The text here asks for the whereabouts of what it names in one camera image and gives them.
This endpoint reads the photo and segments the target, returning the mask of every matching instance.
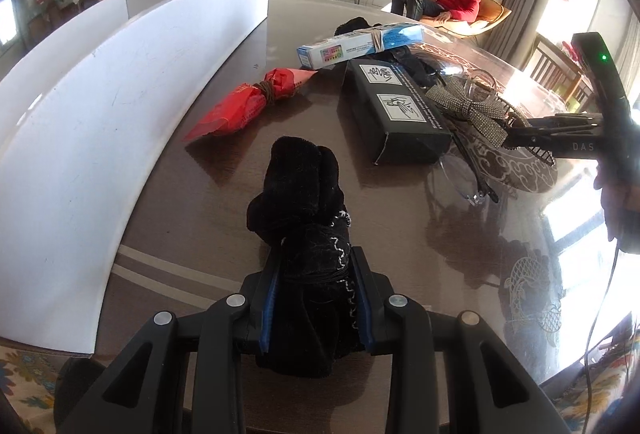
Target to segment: glossy table top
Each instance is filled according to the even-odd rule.
[[[339,68],[322,70],[239,133],[189,146],[181,141],[237,84],[258,81],[273,67],[298,67],[297,46],[332,35],[355,16],[371,24],[399,19],[337,1],[270,0],[268,20],[212,78],[140,195],[107,288],[98,359],[113,359],[156,311],[200,311],[260,270],[268,249],[246,229],[246,207],[262,190],[271,144],[283,135],[333,150],[353,221],[351,242],[396,292],[440,313],[479,312],[537,382],[582,355],[614,252],[591,186],[594,162],[558,160],[549,167],[526,151],[493,150],[468,133],[500,197],[472,207],[439,165],[369,162],[340,95]],[[561,110],[555,95],[504,62],[426,31],[423,51],[488,70],[505,97],[532,116]],[[621,254],[594,342],[637,308],[639,273],[638,259]],[[331,377],[303,380],[259,369],[245,357],[246,423],[278,432],[384,432],[390,367],[389,356],[358,353],[338,360]],[[446,420],[444,398],[441,416]]]

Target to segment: person's hand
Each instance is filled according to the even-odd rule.
[[[447,20],[451,20],[451,12],[450,11],[443,11],[437,17],[435,17],[435,21],[436,22],[444,23]]]
[[[606,172],[598,167],[598,175],[593,181],[595,190],[602,189],[600,204],[604,211],[609,241],[619,238],[622,233],[623,210],[640,212],[640,186],[620,183],[610,179]]]

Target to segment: metal rivet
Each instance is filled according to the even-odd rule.
[[[159,326],[165,326],[169,322],[171,322],[172,319],[173,317],[171,316],[171,313],[169,311],[160,311],[159,313],[156,313],[154,322]]]
[[[473,311],[465,311],[462,313],[462,321],[468,326],[476,326],[480,323],[480,315]]]
[[[231,306],[232,308],[239,308],[245,302],[246,302],[246,298],[244,298],[244,295],[241,295],[240,293],[229,295],[226,298],[226,304],[228,306]]]
[[[389,304],[395,308],[404,308],[408,300],[404,295],[391,295],[389,297]]]

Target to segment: red bundle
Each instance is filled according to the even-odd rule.
[[[267,105],[268,97],[274,100],[293,96],[300,85],[316,71],[296,68],[270,70],[264,81],[249,85],[243,83],[210,110],[183,141],[192,141],[206,134],[231,134],[244,128]]]

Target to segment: black box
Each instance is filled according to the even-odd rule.
[[[446,120],[401,65],[350,60],[343,89],[376,165],[435,163],[449,150]]]

